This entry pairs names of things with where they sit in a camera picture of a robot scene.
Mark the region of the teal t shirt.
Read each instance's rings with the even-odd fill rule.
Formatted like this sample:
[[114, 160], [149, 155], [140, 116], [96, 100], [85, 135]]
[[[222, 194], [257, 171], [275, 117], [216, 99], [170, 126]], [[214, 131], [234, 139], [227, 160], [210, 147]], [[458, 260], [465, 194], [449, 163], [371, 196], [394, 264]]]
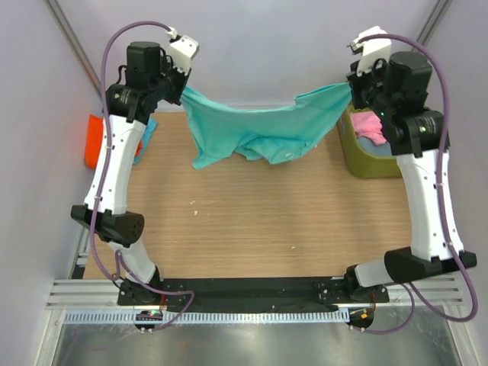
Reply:
[[243, 110], [187, 87], [181, 101], [197, 147], [192, 165], [203, 169], [234, 153], [271, 165], [299, 159], [334, 128], [351, 98], [349, 85], [339, 83], [298, 95], [286, 107]]

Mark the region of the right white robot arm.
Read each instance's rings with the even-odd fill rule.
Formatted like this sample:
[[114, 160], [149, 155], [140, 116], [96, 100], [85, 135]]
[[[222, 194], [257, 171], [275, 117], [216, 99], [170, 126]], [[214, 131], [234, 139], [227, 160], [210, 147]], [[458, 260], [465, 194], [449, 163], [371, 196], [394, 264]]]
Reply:
[[400, 168], [412, 227], [407, 247], [347, 268], [345, 296], [354, 302], [387, 283], [404, 284], [477, 266], [457, 234], [448, 186], [449, 153], [442, 147], [444, 116], [425, 106], [432, 66], [420, 53], [363, 56], [347, 80], [355, 108], [379, 117], [382, 134]]

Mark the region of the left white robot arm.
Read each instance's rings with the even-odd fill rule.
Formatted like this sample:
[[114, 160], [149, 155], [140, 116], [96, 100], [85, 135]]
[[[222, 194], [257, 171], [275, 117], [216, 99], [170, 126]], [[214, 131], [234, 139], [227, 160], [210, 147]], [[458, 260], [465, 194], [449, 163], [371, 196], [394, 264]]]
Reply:
[[120, 285], [121, 304], [153, 305], [162, 295], [159, 269], [142, 241], [145, 219], [127, 209], [127, 189], [136, 151], [160, 101], [180, 104], [198, 43], [182, 36], [164, 50], [158, 43], [132, 42], [118, 80], [106, 91], [108, 117], [103, 119], [95, 176], [83, 204], [71, 217], [106, 242], [117, 263], [128, 266]]

